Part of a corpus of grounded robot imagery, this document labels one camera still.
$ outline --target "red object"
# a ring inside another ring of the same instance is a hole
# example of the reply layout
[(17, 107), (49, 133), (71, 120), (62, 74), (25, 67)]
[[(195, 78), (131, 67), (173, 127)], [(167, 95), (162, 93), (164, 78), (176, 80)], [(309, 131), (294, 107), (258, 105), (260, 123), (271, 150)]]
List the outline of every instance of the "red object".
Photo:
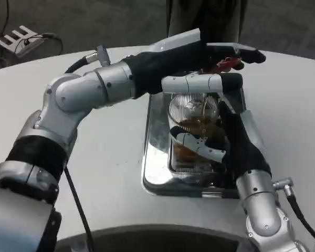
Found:
[(210, 74), (217, 74), (219, 72), (222, 71), (226, 71), (226, 70), (230, 70), (232, 67), (234, 67), (235, 65), (240, 63), (240, 59), (239, 58), (226, 58), (221, 60), (220, 62), (217, 63), (217, 65), (215, 67), (213, 67), (209, 73)]

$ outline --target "white table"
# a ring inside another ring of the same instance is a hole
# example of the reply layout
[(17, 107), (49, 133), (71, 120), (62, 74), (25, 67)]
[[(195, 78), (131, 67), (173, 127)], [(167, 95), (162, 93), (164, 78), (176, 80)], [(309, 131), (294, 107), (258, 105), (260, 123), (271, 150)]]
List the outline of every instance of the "white table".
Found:
[[(144, 47), (112, 48), (112, 62)], [(46, 85), (80, 52), (0, 70), (0, 162), (27, 117), (41, 108)], [(246, 104), (264, 137), (274, 180), (292, 176), (298, 202), (315, 228), (315, 61), (266, 52), (267, 61), (242, 71)], [(97, 67), (95, 63), (78, 71)], [(92, 111), (79, 127), (68, 167), (93, 231), (140, 224), (180, 224), (244, 237), (245, 216), (237, 200), (160, 197), (144, 191), (141, 161), (148, 96)], [(297, 237), (313, 250), (314, 240), (297, 221), (283, 194)], [(56, 209), (66, 239), (84, 233), (65, 176)]]

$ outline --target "stainless steel tray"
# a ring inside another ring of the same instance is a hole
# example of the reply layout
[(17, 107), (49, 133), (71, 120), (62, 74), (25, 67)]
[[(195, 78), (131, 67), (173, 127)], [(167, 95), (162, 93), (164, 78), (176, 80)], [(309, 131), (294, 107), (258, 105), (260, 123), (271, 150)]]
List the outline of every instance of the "stainless steel tray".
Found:
[[(242, 89), (227, 98), (236, 111), (245, 109)], [(155, 195), (238, 198), (236, 189), (187, 184), (172, 174), (169, 169), (171, 140), (166, 113), (170, 101), (170, 94), (150, 96), (142, 162), (143, 186)]]

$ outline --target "white plug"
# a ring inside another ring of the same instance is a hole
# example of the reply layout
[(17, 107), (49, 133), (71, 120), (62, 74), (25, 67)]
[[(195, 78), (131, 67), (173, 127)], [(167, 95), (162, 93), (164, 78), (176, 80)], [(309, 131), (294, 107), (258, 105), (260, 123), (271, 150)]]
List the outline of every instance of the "white plug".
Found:
[(17, 30), (12, 30), (12, 33), (15, 34), (18, 38), (14, 39), (10, 35), (5, 35), (4, 38), (9, 40), (11, 43), (5, 43), (2, 40), (0, 40), (0, 46), (4, 47), (6, 50), (10, 51), (12, 54), (15, 54), (18, 58), (22, 58), (27, 53), (29, 53), (31, 50), (35, 49), (37, 46), (42, 44), (44, 42), (44, 39), (41, 37), (33, 37), (29, 39), (29, 44), (25, 45), (24, 41), (27, 38), (30, 38), (31, 36), (36, 36), (37, 33), (29, 30), (27, 27), (21, 25), (19, 27), (21, 30), (26, 33), (25, 35), (22, 35)]

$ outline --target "brown liquid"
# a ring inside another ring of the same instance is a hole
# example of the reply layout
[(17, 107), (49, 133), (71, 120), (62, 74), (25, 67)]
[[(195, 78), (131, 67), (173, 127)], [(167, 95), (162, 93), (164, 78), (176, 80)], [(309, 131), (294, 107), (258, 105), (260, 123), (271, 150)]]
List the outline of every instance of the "brown liquid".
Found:
[[(204, 119), (202, 117), (187, 119), (180, 122), (179, 125), (184, 127), (189, 133), (199, 135), (202, 139), (211, 138), (215, 131), (215, 121)], [(206, 158), (197, 155), (195, 152), (181, 144), (174, 144), (174, 152), (177, 160), (181, 162), (208, 161)]]

